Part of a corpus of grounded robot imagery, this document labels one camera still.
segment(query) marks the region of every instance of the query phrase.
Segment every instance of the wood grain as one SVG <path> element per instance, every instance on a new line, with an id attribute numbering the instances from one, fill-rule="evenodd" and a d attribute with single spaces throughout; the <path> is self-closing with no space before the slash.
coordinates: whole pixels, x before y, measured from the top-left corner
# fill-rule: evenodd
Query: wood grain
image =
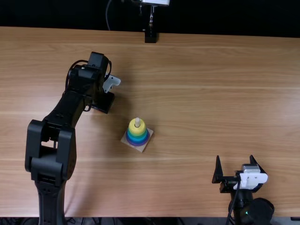
<path id="1" fill-rule="evenodd" d="M 300 212 L 300 39 L 0 28 L 0 217 L 38 216 L 24 169 L 26 130 L 57 104 L 69 66 L 104 53 L 122 79 L 108 115 L 84 112 L 66 216 L 224 217 L 215 157 L 233 175 L 253 154 L 269 174 L 255 194 L 276 216 Z M 139 116 L 145 152 L 122 144 Z"/>

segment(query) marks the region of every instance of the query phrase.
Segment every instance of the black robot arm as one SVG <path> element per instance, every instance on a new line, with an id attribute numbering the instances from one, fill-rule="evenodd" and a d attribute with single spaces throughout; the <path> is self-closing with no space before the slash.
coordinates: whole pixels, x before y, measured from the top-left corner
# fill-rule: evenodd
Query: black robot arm
<path id="1" fill-rule="evenodd" d="M 108 113 L 114 99 L 113 93 L 103 90 L 108 65 L 103 54 L 92 52 L 86 65 L 72 66 L 56 107 L 28 126 L 25 169 L 37 187 L 40 225 L 66 224 L 64 189 L 76 164 L 75 126 L 82 112 L 92 107 Z M 42 145 L 49 140 L 53 147 Z"/>
<path id="2" fill-rule="evenodd" d="M 223 176 L 221 161 L 217 156 L 212 183 L 220 183 L 220 193 L 231 195 L 225 225 L 229 222 L 235 225 L 270 225 L 274 213 L 273 204 L 263 198 L 253 199 L 252 195 L 267 179 L 267 173 L 252 155 L 250 163 L 243 164 L 241 170 L 235 172 L 235 176 Z"/>

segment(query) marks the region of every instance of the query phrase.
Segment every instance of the yellow ring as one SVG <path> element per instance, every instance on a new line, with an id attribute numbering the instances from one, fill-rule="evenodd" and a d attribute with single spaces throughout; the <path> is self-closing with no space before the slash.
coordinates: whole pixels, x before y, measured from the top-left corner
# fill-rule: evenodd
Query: yellow ring
<path id="1" fill-rule="evenodd" d="M 141 119 L 140 120 L 140 126 L 135 127 L 135 118 L 131 120 L 128 126 L 130 132 L 134 135 L 141 135 L 146 131 L 146 124 L 145 122 Z"/>

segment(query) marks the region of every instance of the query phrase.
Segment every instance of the floor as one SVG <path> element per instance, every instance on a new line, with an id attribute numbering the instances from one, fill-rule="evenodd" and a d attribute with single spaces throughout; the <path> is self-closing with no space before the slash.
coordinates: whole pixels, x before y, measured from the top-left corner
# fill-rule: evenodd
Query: floor
<path id="1" fill-rule="evenodd" d="M 104 217 L 101 218 L 68 218 L 68 225 L 123 225 L 118 218 Z M 178 225 L 224 225 L 223 217 L 182 217 L 177 219 Z M 0 218 L 0 225 L 38 225 L 38 218 Z M 275 217 L 271 221 L 271 225 L 300 225 L 300 221 L 292 221 L 290 217 Z"/>

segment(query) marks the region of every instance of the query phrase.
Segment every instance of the purple ring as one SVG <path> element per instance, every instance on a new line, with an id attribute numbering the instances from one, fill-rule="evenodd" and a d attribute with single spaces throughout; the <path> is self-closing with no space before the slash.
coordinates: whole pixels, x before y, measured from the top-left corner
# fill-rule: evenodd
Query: purple ring
<path id="1" fill-rule="evenodd" d="M 126 139 L 127 139 L 128 143 L 131 144 L 131 145 L 133 145 L 133 146 L 141 146 L 141 145 L 144 145 L 144 144 L 147 143 L 147 141 L 149 140 L 149 136 L 150 136 L 150 134 L 149 134 L 149 132 L 147 132 L 147 137 L 145 138 L 145 140 L 144 140 L 142 143 L 136 144 L 136 143 L 130 141 L 130 139 L 129 139 L 129 137 L 128 137 L 128 134 L 127 134 L 127 132 L 126 132 Z"/>

